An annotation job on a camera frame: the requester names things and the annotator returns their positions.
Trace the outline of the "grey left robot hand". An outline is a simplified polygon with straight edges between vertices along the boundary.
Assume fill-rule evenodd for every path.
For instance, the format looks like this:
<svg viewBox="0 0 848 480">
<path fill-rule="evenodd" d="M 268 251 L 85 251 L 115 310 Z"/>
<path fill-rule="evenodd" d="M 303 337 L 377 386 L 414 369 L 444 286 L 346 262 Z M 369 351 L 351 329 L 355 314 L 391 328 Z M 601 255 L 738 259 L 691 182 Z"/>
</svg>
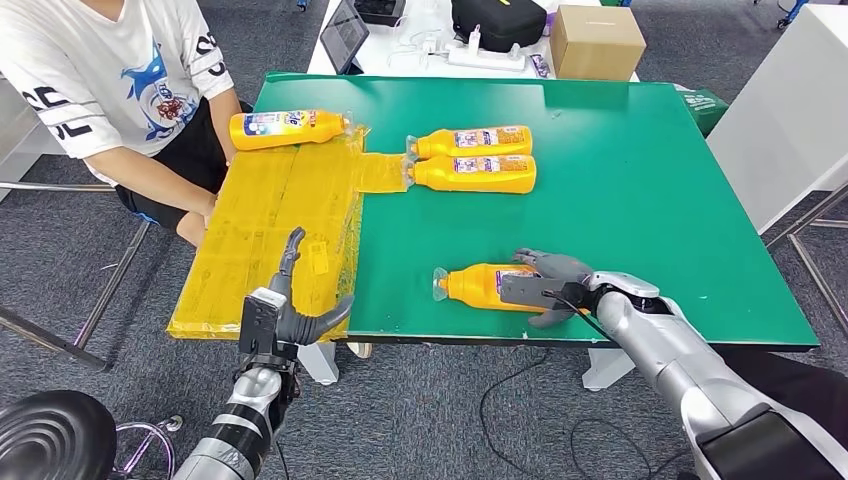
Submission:
<svg viewBox="0 0 848 480">
<path fill-rule="evenodd" d="M 292 304 L 292 275 L 296 261 L 300 258 L 299 245 L 306 231 L 298 226 L 288 236 L 276 273 L 271 277 L 269 288 L 287 298 L 275 327 L 276 339 L 286 343 L 307 346 L 317 342 L 325 333 L 340 325 L 352 310 L 354 296 L 341 298 L 328 312 L 309 316 L 296 310 Z"/>
</svg>

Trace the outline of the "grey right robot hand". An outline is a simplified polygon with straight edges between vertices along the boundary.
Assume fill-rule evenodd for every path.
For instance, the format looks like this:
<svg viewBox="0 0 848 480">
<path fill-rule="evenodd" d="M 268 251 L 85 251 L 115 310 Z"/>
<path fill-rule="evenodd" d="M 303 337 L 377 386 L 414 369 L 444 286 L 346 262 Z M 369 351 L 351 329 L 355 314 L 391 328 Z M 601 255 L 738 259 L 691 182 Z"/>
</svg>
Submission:
<svg viewBox="0 0 848 480">
<path fill-rule="evenodd" d="M 568 255 L 531 248 L 517 249 L 512 259 L 531 266 L 540 275 L 539 278 L 519 278 L 516 283 L 517 293 L 508 295 L 509 298 L 518 299 L 520 305 L 544 307 L 542 313 L 528 319 L 530 326 L 538 329 L 550 328 L 571 318 L 577 312 L 574 307 L 557 303 L 554 298 L 544 296 L 543 292 L 560 292 L 568 282 L 584 284 L 593 273 L 588 265 Z"/>
</svg>

